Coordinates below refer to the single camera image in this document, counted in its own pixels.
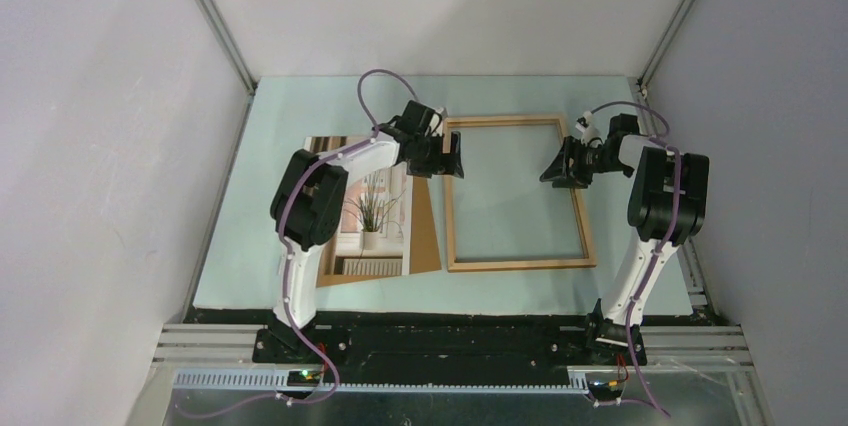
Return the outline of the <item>wooden picture frame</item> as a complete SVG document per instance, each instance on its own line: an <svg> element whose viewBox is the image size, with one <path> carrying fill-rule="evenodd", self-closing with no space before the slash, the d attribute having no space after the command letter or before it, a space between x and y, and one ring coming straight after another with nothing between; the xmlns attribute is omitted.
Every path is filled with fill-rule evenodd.
<svg viewBox="0 0 848 426"><path fill-rule="evenodd" d="M581 192L540 180L570 133L561 114L455 117L463 178L443 179L452 273L593 268L597 253Z"/></svg>

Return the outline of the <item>brown cardboard backing board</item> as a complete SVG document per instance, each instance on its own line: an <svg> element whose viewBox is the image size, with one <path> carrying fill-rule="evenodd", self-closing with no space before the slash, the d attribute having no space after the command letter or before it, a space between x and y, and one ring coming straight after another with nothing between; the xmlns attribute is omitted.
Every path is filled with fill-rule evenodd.
<svg viewBox="0 0 848 426"><path fill-rule="evenodd" d="M412 178L370 248L363 236L340 229L325 247L316 285L320 288L430 273L441 269L429 185Z"/></svg>

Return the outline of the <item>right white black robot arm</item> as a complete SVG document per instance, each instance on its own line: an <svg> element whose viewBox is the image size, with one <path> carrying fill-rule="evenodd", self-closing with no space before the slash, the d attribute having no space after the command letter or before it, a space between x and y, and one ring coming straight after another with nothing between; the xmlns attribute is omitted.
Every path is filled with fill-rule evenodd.
<svg viewBox="0 0 848 426"><path fill-rule="evenodd" d="M660 273L701 230L710 162L642 134L631 114L612 117L605 137L591 113L583 114L577 126L581 136L564 138L540 182L579 190L603 173L621 173L632 181L626 211L631 242L612 287L587 315L581 338L585 357L606 364L636 346L645 303Z"/></svg>

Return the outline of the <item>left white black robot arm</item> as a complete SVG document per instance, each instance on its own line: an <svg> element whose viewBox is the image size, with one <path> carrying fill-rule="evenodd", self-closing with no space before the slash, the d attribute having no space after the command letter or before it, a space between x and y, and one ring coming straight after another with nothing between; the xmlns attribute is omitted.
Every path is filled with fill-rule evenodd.
<svg viewBox="0 0 848 426"><path fill-rule="evenodd" d="M446 119L445 109L411 100L359 142L293 153L270 207L283 248L280 296L273 308L281 324L277 348L290 361L304 362L315 352L316 336L305 327L316 315L321 255L338 230L349 187L397 165L413 177L463 177L461 135L445 133Z"/></svg>

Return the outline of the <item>window plant photo print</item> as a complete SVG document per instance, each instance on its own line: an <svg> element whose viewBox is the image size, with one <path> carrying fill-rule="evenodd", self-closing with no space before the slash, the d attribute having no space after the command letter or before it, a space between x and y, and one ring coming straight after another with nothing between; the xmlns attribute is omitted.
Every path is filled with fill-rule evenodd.
<svg viewBox="0 0 848 426"><path fill-rule="evenodd" d="M316 276L315 284L322 253L347 214L356 219L362 236L383 229L397 199L383 198L371 177L398 165L398 152L399 143L380 134L357 137L333 150L300 149L292 155L270 215L281 243L310 255L302 269Z"/></svg>

